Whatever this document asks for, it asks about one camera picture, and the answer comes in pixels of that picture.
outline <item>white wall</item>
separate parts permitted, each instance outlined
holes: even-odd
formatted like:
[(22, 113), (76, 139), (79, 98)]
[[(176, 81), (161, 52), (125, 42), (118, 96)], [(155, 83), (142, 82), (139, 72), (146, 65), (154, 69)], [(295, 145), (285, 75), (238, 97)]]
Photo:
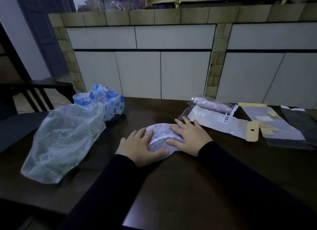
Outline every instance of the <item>white wall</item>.
[(32, 80), (50, 77), (17, 0), (0, 0), (0, 22)]

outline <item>wooden table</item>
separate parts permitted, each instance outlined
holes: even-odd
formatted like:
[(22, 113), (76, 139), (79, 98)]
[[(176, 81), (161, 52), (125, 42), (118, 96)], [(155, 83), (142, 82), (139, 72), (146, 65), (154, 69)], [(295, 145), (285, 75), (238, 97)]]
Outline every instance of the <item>wooden table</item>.
[[(0, 198), (68, 213), (93, 184), (122, 137), (152, 124), (173, 123), (186, 107), (184, 101), (125, 98), (126, 116), (107, 125), (82, 165), (97, 170), (79, 170), (66, 186), (40, 184), (20, 174), (32, 145), (34, 133), (30, 134), (0, 154)], [(235, 117), (248, 119), (241, 108)], [(205, 129), (226, 151), (317, 211), (316, 151), (270, 148), (261, 134), (257, 142), (246, 142)], [(141, 229), (248, 228), (222, 186), (195, 158), (176, 152), (152, 168), (124, 225)]]

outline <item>hand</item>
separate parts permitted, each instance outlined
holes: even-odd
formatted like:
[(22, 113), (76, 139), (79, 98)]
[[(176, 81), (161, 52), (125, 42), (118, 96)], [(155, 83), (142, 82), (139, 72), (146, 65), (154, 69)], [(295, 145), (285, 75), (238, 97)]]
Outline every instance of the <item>hand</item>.
[(180, 120), (175, 119), (180, 128), (176, 126), (170, 126), (170, 128), (181, 135), (185, 143), (181, 143), (174, 139), (167, 139), (166, 142), (169, 145), (176, 146), (182, 152), (186, 152), (192, 156), (198, 156), (199, 150), (208, 142), (212, 141), (212, 138), (205, 132), (205, 130), (198, 124), (197, 120), (194, 120), (194, 125), (183, 116), (185, 124)]
[(122, 138), (117, 150), (117, 154), (130, 158), (137, 167), (143, 167), (151, 164), (159, 158), (166, 156), (169, 152), (168, 149), (160, 149), (156, 152), (150, 152), (147, 148), (147, 144), (153, 135), (153, 130), (150, 130), (143, 136), (144, 133), (145, 128), (142, 128), (138, 132), (132, 132), (127, 139)]

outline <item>person's right arm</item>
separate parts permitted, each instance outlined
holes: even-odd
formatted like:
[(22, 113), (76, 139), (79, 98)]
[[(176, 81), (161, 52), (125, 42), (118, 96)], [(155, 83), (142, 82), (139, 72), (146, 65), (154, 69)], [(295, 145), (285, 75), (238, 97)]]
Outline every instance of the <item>person's right arm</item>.
[(184, 143), (172, 139), (167, 143), (198, 156), (253, 228), (316, 226), (317, 215), (313, 210), (222, 149), (196, 120), (193, 125), (187, 118), (183, 119), (186, 124), (175, 120), (180, 128), (171, 126), (171, 129), (184, 138)]

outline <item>person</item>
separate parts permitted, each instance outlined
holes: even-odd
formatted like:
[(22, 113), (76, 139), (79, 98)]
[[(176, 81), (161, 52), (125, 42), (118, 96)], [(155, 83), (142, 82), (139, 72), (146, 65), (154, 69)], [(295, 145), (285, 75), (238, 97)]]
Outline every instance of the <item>person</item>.
[[(170, 127), (184, 143), (172, 139), (167, 143), (197, 157), (224, 186), (252, 228), (316, 229), (312, 209), (227, 153), (196, 120), (191, 124), (183, 119), (185, 123), (175, 119), (179, 128)], [(122, 225), (142, 184), (138, 168), (168, 154), (166, 149), (150, 152), (147, 144), (153, 131), (144, 132), (145, 128), (121, 139), (117, 154), (59, 229), (114, 229)]]

